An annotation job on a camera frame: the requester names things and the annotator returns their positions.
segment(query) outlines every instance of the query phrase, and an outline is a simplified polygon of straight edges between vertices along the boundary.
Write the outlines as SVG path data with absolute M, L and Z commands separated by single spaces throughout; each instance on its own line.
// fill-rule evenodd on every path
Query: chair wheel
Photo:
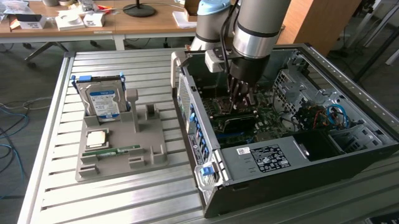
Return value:
M 93 47 L 100 47 L 100 45 L 97 44 L 96 41 L 89 41 L 89 44 L 90 44 Z
M 22 43 L 25 49 L 32 49 L 32 45 L 29 43 Z
M 33 69 L 33 68 L 36 68 L 36 63 L 34 62 L 28 62 L 26 66 Z

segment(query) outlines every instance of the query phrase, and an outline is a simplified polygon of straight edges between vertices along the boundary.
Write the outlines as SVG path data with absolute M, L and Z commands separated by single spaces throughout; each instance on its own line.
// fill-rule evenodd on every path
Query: aluminum slatted table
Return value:
M 397 207 L 395 154 L 349 180 L 204 219 L 171 97 L 171 53 L 176 50 L 183 49 L 81 52 L 65 56 L 18 224 L 356 223 L 380 209 Z M 161 111 L 169 164 L 143 174 L 76 182 L 84 107 L 69 77 L 117 75 L 120 71 L 127 88 L 139 90 L 136 104 L 155 103 Z

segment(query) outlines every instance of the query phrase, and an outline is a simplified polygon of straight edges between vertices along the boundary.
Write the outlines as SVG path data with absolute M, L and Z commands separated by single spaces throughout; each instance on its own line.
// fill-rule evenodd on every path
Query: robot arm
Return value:
M 269 59 L 289 2 L 291 0 L 241 0 L 233 7 L 229 0 L 201 0 L 199 3 L 197 32 L 191 49 L 208 50 L 205 60 L 211 71 L 216 71 L 215 66 L 220 63 L 228 66 L 224 71 L 228 73 L 231 111 L 255 103 L 252 91 Z M 220 45 L 217 37 L 224 38 L 220 35 L 220 21 L 225 20 L 229 20 L 229 27 L 233 26 L 229 30 L 235 30 L 227 62 L 217 53 L 224 51 L 223 48 L 215 48 Z

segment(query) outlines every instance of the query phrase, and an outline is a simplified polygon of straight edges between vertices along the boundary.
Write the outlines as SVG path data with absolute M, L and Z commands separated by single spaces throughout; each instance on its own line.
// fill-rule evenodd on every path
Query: gray carpet floor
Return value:
M 347 32 L 355 29 L 360 19 L 353 18 L 347 27 Z M 331 55 L 331 61 L 336 66 L 352 76 L 356 73 L 368 58 L 373 54 L 377 47 L 381 45 L 388 35 L 392 32 L 392 28 L 384 28 L 381 34 L 377 36 L 372 45 L 367 49 L 361 49 L 353 52 L 348 50 L 349 55 L 347 58 L 336 58 Z M 140 39 L 137 41 L 129 41 L 136 47 L 163 48 L 164 38 Z M 188 38 L 168 38 L 169 46 L 184 47 L 184 44 L 189 44 Z M 98 48 L 90 46 L 86 42 L 66 42 L 64 46 L 70 51 L 96 51 L 96 50 L 115 50 L 113 41 L 97 41 Z M 32 46 L 38 48 L 41 43 L 33 43 Z M 399 116 L 399 78 L 396 77 L 399 72 L 399 60 L 387 66 L 383 62 L 389 55 L 399 48 L 399 40 L 396 40 L 379 60 L 375 62 L 372 68 L 368 70 L 361 84 L 368 93 L 376 98 L 376 100 L 385 106 L 385 108 Z M 57 47 L 48 49 L 37 58 L 32 61 L 37 64 L 37 68 L 30 69 L 25 66 L 22 58 L 32 52 L 22 48 L 21 44 L 14 44 L 13 48 L 0 53 L 0 102 L 6 103 L 14 100 L 26 101 L 38 97 L 52 96 L 56 85 L 56 79 L 58 69 L 62 61 L 62 51 Z M 42 106 L 49 101 L 38 102 L 34 106 Z M 24 110 L 13 110 L 13 112 L 24 113 Z M 36 157 L 36 151 L 38 147 L 41 131 L 45 123 L 48 110 L 30 111 L 28 126 L 12 136 L 16 149 L 18 150 L 21 162 L 26 173 L 30 173 L 33 161 Z M 9 116 L 0 112 L 0 127 L 8 128 L 13 122 L 18 119 L 17 116 Z M 0 144 L 6 144 L 5 139 L 0 139 Z M 0 160 L 0 168 L 4 167 L 6 161 Z M 0 174 L 0 195 L 8 193 L 16 186 L 18 188 L 9 194 L 12 196 L 22 196 L 26 189 L 28 181 L 21 183 L 20 170 L 16 161 L 4 173 Z M 22 199 L 2 199 L 0 200 L 0 224 L 13 224 L 17 221 L 20 207 Z

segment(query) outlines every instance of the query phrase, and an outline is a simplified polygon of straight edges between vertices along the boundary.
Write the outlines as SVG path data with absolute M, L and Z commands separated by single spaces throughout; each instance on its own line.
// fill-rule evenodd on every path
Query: hard drive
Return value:
M 120 120 L 120 113 L 129 111 L 125 100 L 124 76 L 92 77 L 81 76 L 74 86 L 86 116 L 97 116 L 100 122 Z

